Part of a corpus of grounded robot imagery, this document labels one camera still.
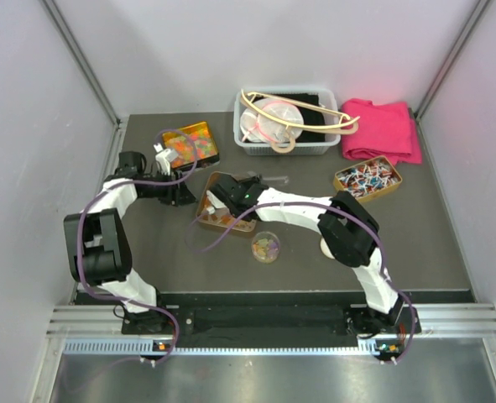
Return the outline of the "gold tin pastel gummies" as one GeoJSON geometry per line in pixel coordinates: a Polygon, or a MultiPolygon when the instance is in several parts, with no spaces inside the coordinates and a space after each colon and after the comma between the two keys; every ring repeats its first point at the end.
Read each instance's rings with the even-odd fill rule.
{"type": "MultiPolygon", "coordinates": [[[[226,230],[235,220],[235,218],[228,212],[223,215],[209,215],[206,211],[208,202],[206,200],[206,191],[210,189],[211,185],[219,178],[221,174],[225,175],[225,172],[216,171],[210,174],[205,188],[201,194],[201,199],[199,201],[196,210],[196,220],[200,226],[203,228],[208,228],[214,231],[223,232],[226,230]]],[[[255,231],[257,226],[256,221],[244,221],[241,220],[237,222],[232,228],[232,232],[237,235],[248,236],[255,231]]]]}

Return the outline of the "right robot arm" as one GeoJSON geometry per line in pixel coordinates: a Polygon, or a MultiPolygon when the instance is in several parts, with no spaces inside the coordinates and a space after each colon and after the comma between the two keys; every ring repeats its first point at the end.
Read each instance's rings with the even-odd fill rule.
{"type": "Polygon", "coordinates": [[[206,196],[238,221],[282,222],[319,234],[322,253],[356,275],[373,326],[390,332],[400,324],[405,302],[389,277],[379,224],[351,194],[301,196],[279,191],[257,176],[238,180],[220,174],[206,196]]]}

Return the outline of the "clear round container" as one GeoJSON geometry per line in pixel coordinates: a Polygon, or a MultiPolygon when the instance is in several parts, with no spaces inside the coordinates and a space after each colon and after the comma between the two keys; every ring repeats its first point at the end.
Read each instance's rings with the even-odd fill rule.
{"type": "Polygon", "coordinates": [[[269,231],[257,233],[251,242],[254,258],[261,263],[273,263],[280,252],[280,242],[276,234],[269,231]]]}

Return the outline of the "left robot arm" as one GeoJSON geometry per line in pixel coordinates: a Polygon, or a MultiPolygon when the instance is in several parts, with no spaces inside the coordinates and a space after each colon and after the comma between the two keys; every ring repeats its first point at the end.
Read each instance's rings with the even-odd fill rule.
{"type": "Polygon", "coordinates": [[[155,199],[178,207],[192,204],[195,196],[180,170],[172,167],[178,154],[155,147],[156,172],[146,170],[146,157],[135,151],[118,156],[115,171],[106,177],[101,191],[82,212],[64,218],[70,274],[94,296],[121,304],[123,320],[134,331],[152,334],[173,323],[163,308],[161,295],[133,267],[133,256],[122,218],[139,199],[155,199]]]}

